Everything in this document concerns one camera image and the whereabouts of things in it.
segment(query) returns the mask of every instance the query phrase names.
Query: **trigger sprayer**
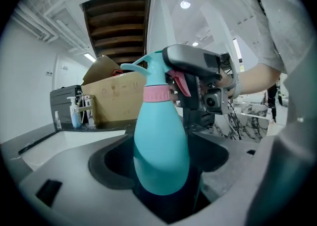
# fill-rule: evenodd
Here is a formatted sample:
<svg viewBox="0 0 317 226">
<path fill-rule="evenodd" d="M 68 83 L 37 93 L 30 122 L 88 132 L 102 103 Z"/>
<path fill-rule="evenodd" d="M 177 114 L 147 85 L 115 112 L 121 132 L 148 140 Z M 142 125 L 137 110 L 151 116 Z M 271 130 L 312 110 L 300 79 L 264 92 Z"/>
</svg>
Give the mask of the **trigger sprayer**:
<svg viewBox="0 0 317 226">
<path fill-rule="evenodd" d="M 147 69 L 137 65 L 143 60 L 148 63 Z M 145 55 L 133 64 L 122 64 L 121 68 L 140 72 L 147 78 L 134 134 L 137 177 L 153 194 L 172 194 L 185 184 L 189 171 L 185 130 L 165 79 L 165 73 L 171 74 L 173 70 L 165 64 L 161 51 Z M 182 77 L 175 80 L 184 87 Z"/>
</svg>

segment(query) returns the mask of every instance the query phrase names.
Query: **ceiling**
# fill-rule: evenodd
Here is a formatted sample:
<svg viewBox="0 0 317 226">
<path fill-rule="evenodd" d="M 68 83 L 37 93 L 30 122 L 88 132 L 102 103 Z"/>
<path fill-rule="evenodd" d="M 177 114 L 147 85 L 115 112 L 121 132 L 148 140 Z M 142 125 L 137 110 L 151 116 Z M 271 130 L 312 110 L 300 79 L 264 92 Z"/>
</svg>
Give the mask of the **ceiling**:
<svg viewBox="0 0 317 226">
<path fill-rule="evenodd" d="M 75 55 L 89 52 L 95 55 L 85 24 L 82 3 L 89 0 L 21 0 L 12 15 L 40 40 L 60 41 Z M 199 0 L 191 1 L 189 9 L 182 9 L 182 0 L 165 0 L 171 13 L 175 37 L 178 43 L 194 41 L 204 48 L 213 42 L 212 32 L 200 12 L 204 1 L 209 1 L 223 16 L 234 37 L 239 35 L 256 51 L 258 31 L 250 8 L 250 0 Z"/>
<path fill-rule="evenodd" d="M 83 4 L 96 57 L 116 63 L 137 61 L 146 54 L 150 0 L 90 0 Z"/>
</svg>

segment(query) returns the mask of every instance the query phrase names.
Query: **wooden ceiling panel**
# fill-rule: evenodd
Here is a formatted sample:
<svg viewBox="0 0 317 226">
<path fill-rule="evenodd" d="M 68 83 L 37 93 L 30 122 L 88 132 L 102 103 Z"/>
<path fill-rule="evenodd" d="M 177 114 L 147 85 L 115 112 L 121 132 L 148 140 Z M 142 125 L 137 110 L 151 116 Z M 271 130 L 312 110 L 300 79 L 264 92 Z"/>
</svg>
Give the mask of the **wooden ceiling panel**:
<svg viewBox="0 0 317 226">
<path fill-rule="evenodd" d="M 111 57 L 112 55 L 118 56 L 118 54 L 142 53 L 142 50 L 142 47 L 110 48 L 100 51 L 99 55 L 107 55 L 108 57 Z"/>
<path fill-rule="evenodd" d="M 114 13 L 114 12 L 123 12 L 129 10 L 135 11 L 144 11 L 145 9 L 145 1 L 137 0 L 137 1 L 121 1 L 115 3 L 107 3 L 100 6 L 91 7 L 86 10 L 90 17 Z"/>
<path fill-rule="evenodd" d="M 130 63 L 146 54 L 151 0 L 91 0 L 83 4 L 90 40 L 97 57 Z"/>
<path fill-rule="evenodd" d="M 125 11 L 107 13 L 90 18 L 88 23 L 94 27 L 102 27 L 117 24 L 142 24 L 144 21 L 144 11 Z"/>
</svg>

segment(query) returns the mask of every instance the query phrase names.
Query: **cable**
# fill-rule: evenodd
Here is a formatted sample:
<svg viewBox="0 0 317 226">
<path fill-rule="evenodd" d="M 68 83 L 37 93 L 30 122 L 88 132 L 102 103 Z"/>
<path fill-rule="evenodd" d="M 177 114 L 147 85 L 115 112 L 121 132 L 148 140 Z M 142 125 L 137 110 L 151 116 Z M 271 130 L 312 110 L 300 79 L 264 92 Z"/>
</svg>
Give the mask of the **cable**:
<svg viewBox="0 0 317 226">
<path fill-rule="evenodd" d="M 229 121 L 226 119 L 225 115 L 223 115 L 224 119 L 226 120 L 226 122 L 228 123 L 228 125 L 231 127 L 232 131 L 234 131 L 238 136 L 239 133 L 233 128 L 233 126 L 229 123 Z"/>
<path fill-rule="evenodd" d="M 237 121 L 238 121 L 238 117 L 237 117 L 237 114 L 236 114 L 236 112 L 235 112 L 233 106 L 232 106 L 229 102 L 228 102 L 228 104 L 229 104 L 229 105 L 231 106 L 231 108 L 233 109 L 233 112 L 234 112 L 234 114 L 235 114 L 235 116 L 236 116 L 236 119 L 237 119 Z M 236 121 L 234 120 L 234 118 L 232 118 L 232 120 L 233 120 L 234 124 L 236 125 L 237 132 L 238 132 L 238 135 L 239 135 L 239 139 L 240 139 L 240 141 L 242 141 L 241 136 L 240 136 L 240 132 L 239 132 L 239 125 L 237 125 L 237 123 L 236 123 Z"/>
</svg>

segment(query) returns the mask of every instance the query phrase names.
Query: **wall outlet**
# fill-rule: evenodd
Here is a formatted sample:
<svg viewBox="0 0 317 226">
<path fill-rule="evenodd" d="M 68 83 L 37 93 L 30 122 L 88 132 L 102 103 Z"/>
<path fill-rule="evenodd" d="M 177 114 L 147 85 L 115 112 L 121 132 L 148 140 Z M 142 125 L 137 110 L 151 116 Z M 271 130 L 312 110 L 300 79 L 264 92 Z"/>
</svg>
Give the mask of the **wall outlet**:
<svg viewBox="0 0 317 226">
<path fill-rule="evenodd" d="M 64 70 L 68 70 L 68 67 L 67 66 L 65 66 L 65 65 L 61 65 L 61 69 L 64 69 Z"/>
</svg>

